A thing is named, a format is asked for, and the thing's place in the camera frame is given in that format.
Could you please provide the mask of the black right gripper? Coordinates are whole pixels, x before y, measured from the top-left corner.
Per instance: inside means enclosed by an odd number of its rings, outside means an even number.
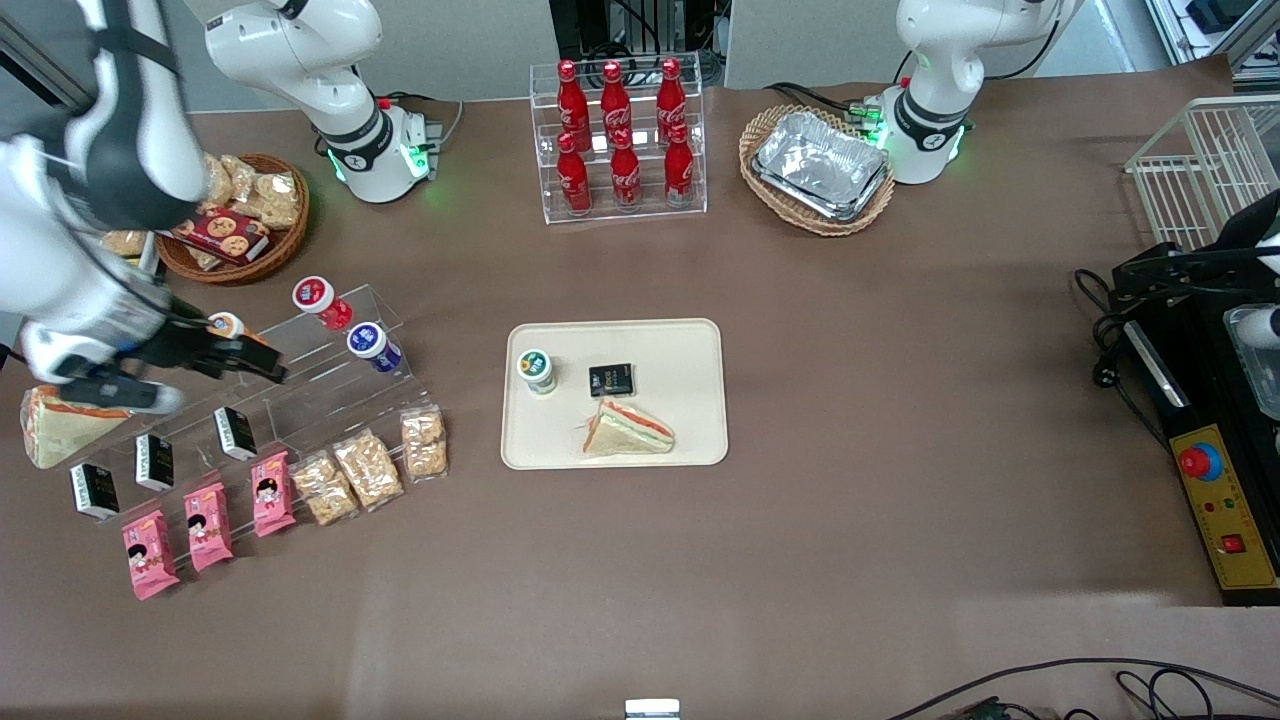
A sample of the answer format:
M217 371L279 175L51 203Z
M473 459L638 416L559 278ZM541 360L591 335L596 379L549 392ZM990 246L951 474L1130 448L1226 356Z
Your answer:
M283 384L289 374L280 354L248 336L225 337L206 319L168 319L155 336L132 350L132 359L161 369L183 369L212 379L228 372L248 373Z

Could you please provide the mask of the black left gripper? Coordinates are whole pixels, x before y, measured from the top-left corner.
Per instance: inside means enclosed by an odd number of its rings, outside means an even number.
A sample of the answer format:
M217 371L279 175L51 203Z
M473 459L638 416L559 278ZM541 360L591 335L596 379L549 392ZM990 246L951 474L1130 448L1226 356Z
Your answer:
M1112 269L1111 304L1169 301L1192 295L1235 295L1236 284L1224 260L1260 263L1279 275L1279 190L1266 193L1233 215L1212 252L1183 252L1175 245L1156 245ZM1213 278L1210 281L1196 278Z

